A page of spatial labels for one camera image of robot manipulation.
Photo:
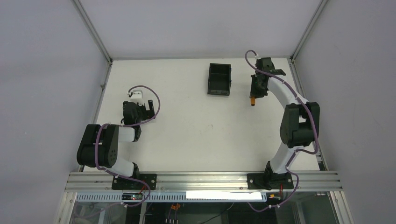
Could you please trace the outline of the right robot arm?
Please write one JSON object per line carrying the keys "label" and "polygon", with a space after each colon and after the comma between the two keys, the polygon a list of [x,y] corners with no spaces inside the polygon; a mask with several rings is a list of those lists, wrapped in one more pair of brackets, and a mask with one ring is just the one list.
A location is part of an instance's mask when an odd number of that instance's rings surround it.
{"label": "right robot arm", "polygon": [[256,72],[251,76],[250,104],[255,106],[258,98],[273,93],[284,109],[279,132],[281,144],[275,156],[267,162],[263,173],[247,174],[248,189],[294,188],[290,166],[297,153],[305,150],[318,136],[320,107],[308,102],[284,79],[282,69],[276,69],[271,58],[257,58]]}

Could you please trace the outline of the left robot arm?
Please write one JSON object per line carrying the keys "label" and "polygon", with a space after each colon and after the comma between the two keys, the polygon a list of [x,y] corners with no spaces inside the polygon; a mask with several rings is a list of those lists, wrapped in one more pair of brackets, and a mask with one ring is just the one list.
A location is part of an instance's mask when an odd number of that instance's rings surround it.
{"label": "left robot arm", "polygon": [[79,165],[109,171],[115,176],[140,180],[136,163],[118,156],[119,143],[137,142],[141,136],[140,123],[155,117],[154,104],[123,102],[123,119],[120,125],[88,124],[77,151]]}

